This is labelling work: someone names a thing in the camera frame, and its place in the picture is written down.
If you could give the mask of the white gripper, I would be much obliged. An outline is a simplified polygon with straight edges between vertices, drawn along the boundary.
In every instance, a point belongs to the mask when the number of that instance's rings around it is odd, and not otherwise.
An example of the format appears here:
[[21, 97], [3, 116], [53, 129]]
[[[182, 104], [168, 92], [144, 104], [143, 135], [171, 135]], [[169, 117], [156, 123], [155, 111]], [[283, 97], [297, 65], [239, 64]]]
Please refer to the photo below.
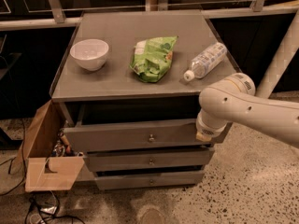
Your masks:
[[196, 139], [202, 142], [210, 142], [211, 138], [219, 136], [225, 129], [227, 121], [217, 119], [201, 109], [196, 120]]

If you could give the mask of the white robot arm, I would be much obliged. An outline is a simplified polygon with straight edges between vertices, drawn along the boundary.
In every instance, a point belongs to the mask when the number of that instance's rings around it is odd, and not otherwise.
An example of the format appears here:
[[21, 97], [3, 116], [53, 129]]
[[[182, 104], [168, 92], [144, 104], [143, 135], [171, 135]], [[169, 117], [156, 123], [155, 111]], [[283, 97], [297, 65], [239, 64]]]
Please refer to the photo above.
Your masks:
[[235, 73], [205, 87], [199, 104], [200, 140], [219, 136], [228, 122], [235, 122], [299, 148], [299, 104], [256, 97], [254, 83], [245, 74]]

